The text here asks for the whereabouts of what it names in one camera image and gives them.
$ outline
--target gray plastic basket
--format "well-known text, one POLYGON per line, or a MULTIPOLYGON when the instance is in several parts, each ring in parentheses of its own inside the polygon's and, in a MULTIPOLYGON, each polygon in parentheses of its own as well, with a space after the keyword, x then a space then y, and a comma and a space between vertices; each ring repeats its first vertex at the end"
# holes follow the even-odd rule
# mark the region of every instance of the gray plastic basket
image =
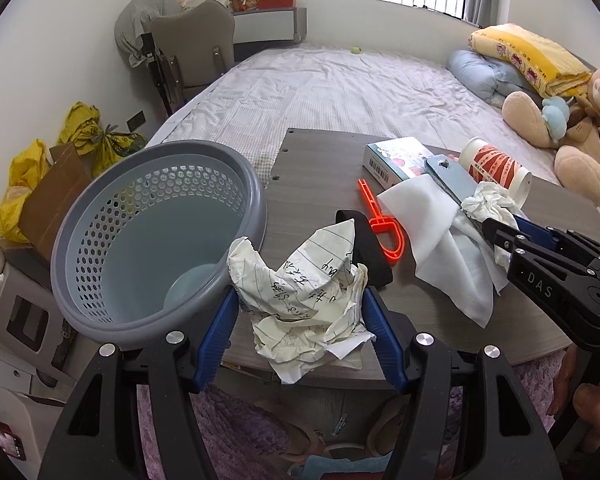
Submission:
POLYGON ((139 348, 221 299, 229 245, 264 238, 262 184, 239 153, 186 140, 141 150, 107 170, 62 222, 54 295, 80 333, 139 348))

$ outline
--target white bed sheet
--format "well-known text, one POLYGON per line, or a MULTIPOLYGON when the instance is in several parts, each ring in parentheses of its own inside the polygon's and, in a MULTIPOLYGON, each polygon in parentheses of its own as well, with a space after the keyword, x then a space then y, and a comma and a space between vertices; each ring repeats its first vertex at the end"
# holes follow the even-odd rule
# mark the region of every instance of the white bed sheet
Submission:
POLYGON ((266 184, 290 127, 416 137, 456 151, 481 137, 534 175, 558 183, 555 152, 521 139, 499 111, 445 68, 395 54, 357 56, 307 44, 266 50, 234 67, 172 116, 149 144, 220 142, 243 154, 266 184))

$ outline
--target crumpled tissue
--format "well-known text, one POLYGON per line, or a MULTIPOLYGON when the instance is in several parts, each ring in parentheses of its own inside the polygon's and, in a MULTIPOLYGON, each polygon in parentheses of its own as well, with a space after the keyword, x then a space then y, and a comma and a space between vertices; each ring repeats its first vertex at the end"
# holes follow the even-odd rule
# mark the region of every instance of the crumpled tissue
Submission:
MULTIPOLYGON (((460 207, 469 218, 478 222, 493 218, 514 229, 518 228, 518 223, 513 215, 526 218, 522 209, 509 195, 509 190, 496 182, 482 181, 475 188, 473 196, 462 200, 460 207)), ((495 247, 494 256, 498 265, 509 270, 510 254, 507 251, 501 247, 495 247)))
POLYGON ((361 314, 366 267, 353 265, 353 220, 318 229, 278 270, 243 237, 227 266, 250 312, 256 352, 285 384, 324 364, 362 368, 362 343, 376 337, 361 314))
POLYGON ((410 178, 378 195, 409 235, 416 276, 435 286, 482 328, 493 313, 496 292, 509 283, 493 249, 459 205, 428 174, 410 178))

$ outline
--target light blue plush toy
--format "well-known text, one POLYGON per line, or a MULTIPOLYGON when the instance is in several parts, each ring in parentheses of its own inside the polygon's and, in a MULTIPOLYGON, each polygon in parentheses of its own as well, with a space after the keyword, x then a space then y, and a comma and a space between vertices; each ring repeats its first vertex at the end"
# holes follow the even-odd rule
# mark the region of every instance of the light blue plush toy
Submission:
POLYGON ((554 96, 542 100, 542 118, 555 142, 567 133, 569 115, 569 105, 563 98, 554 96))

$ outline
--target wall outlet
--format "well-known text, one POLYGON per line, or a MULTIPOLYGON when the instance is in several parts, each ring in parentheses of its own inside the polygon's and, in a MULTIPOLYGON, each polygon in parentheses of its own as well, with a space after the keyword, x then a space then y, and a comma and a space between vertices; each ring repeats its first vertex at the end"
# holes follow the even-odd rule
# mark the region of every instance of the wall outlet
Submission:
POLYGON ((129 128, 129 132, 134 132, 145 122, 146 119, 144 118, 144 112, 140 110, 126 122, 126 126, 129 128))

